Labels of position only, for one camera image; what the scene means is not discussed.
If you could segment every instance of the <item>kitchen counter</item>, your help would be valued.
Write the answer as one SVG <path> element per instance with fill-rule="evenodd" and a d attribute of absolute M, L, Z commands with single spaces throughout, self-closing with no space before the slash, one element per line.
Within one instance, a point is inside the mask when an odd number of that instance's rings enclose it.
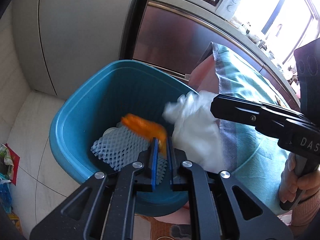
<path fill-rule="evenodd" d="M 300 101 L 292 87 L 271 60 L 252 41 L 227 21 L 186 0 L 151 0 L 151 2 L 152 1 L 163 4 L 164 7 L 170 6 L 172 8 L 182 10 L 205 21 L 211 28 L 215 29 L 217 33 L 242 49 L 258 64 L 260 64 L 261 67 L 263 67 L 276 81 L 278 81 L 283 89 L 291 95 L 292 100 L 300 106 Z"/>

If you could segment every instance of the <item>window frame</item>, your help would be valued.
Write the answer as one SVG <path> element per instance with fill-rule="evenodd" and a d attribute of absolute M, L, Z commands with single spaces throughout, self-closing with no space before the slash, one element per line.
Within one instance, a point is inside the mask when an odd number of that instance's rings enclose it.
<path fill-rule="evenodd" d="M 284 4 L 285 0 L 279 0 L 278 4 L 276 5 L 276 8 L 274 9 L 274 11 L 272 12 L 269 20 L 267 21 L 267 23 L 265 24 L 265 26 L 263 27 L 263 29 L 261 30 L 261 32 L 263 34 L 266 34 L 268 32 L 268 30 L 270 29 L 270 27 L 272 26 L 274 20 L 276 19 L 276 17 L 278 16 L 283 4 Z M 299 40 L 297 41 L 297 43 L 295 44 L 295 46 L 292 48 L 291 52 L 287 55 L 287 57 L 284 59 L 284 61 L 282 62 L 282 64 L 285 64 L 291 57 L 293 54 L 293 51 L 299 47 L 299 45 L 302 43 L 303 39 L 306 36 L 307 30 L 311 24 L 311 22 L 313 20 L 317 20 L 318 21 L 318 28 L 317 28 L 317 33 L 315 35 L 315 38 L 320 36 L 320 17 L 318 15 L 318 12 L 315 8 L 315 6 L 313 5 L 311 0 L 304 0 L 305 3 L 307 4 L 309 11 L 310 11 L 310 18 L 309 21 L 304 29 L 304 31 L 302 32 Z"/>

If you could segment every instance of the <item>tiled wall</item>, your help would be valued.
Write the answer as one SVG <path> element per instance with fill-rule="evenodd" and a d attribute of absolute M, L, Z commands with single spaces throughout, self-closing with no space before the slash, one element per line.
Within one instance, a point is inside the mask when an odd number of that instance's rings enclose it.
<path fill-rule="evenodd" d="M 17 114 L 30 93 L 12 35 L 12 4 L 0 19 L 0 143 L 6 143 Z"/>

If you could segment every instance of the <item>white tile floor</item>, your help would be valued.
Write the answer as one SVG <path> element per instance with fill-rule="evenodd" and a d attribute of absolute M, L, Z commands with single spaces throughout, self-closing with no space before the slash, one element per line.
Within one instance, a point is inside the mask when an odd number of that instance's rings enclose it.
<path fill-rule="evenodd" d="M 55 161 L 48 140 L 51 121 L 63 103 L 32 91 L 9 134 L 8 145 L 20 157 L 17 183 L 10 187 L 12 206 L 27 239 L 32 228 L 79 187 Z M 150 227 L 135 216 L 133 240 L 150 240 Z"/>

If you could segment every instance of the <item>red packet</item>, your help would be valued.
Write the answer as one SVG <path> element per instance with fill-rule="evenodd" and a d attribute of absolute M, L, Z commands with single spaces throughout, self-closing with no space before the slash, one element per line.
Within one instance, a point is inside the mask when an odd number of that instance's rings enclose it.
<path fill-rule="evenodd" d="M 13 167 L 13 179 L 12 179 L 11 183 L 16 185 L 20 157 L 13 150 L 11 150 L 10 147 L 7 144 L 5 144 L 5 146 L 9 149 L 9 152 L 10 152 L 10 155 L 11 155 L 11 158 L 12 158 L 12 161 L 13 161 L 13 165 L 14 165 L 14 167 Z"/>

